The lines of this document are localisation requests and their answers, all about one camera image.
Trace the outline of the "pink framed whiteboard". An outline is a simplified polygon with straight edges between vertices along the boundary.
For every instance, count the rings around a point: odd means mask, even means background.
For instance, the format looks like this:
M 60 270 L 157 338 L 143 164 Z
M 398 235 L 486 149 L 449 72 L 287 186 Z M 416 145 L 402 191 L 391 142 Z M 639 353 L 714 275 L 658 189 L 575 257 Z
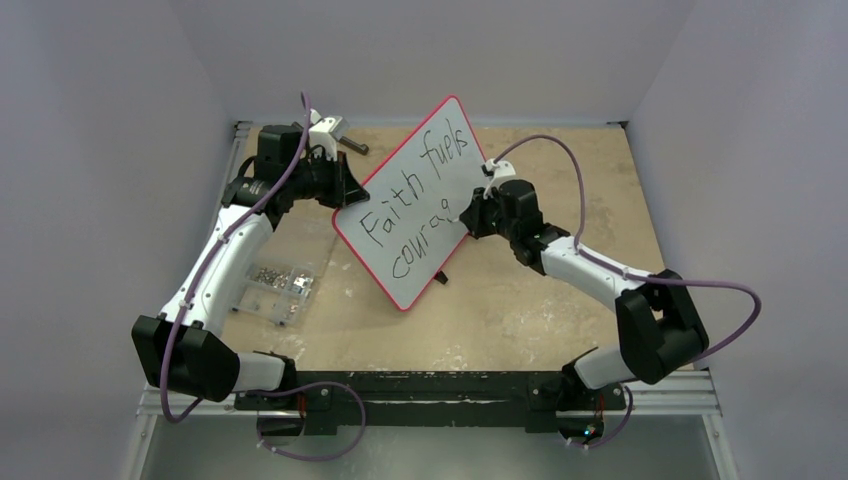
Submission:
M 460 100 L 446 97 L 367 177 L 370 199 L 332 224 L 395 307 L 419 299 L 467 235 L 453 224 L 487 184 L 485 156 Z

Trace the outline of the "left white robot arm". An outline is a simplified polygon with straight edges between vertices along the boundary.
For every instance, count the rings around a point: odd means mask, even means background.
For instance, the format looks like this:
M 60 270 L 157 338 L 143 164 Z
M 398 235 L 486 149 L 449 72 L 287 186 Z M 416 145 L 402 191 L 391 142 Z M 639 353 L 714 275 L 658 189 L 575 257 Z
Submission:
M 307 127 L 260 130 L 257 152 L 226 186 L 213 231 L 183 285 L 158 314 L 141 315 L 132 327 L 150 385 L 210 401 L 259 391 L 275 409 L 295 402 L 298 382 L 286 374 L 290 359 L 237 353 L 220 337 L 238 287 L 295 202 L 337 209 L 369 199 L 338 149 L 346 128 L 345 120 L 331 116 Z

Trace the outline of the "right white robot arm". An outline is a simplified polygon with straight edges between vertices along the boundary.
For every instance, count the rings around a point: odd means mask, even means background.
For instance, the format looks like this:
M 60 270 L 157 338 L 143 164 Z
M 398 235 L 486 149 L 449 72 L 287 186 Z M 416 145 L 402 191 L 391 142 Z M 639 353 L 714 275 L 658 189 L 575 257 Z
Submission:
M 655 384 L 707 350 L 708 334 L 676 272 L 630 272 L 577 246 L 575 236 L 544 220 L 530 182 L 476 188 L 459 220 L 473 238 L 504 238 L 520 264 L 577 288 L 614 313 L 617 345 L 594 348 L 562 368 L 561 392 L 569 404 L 584 407 L 611 384 Z

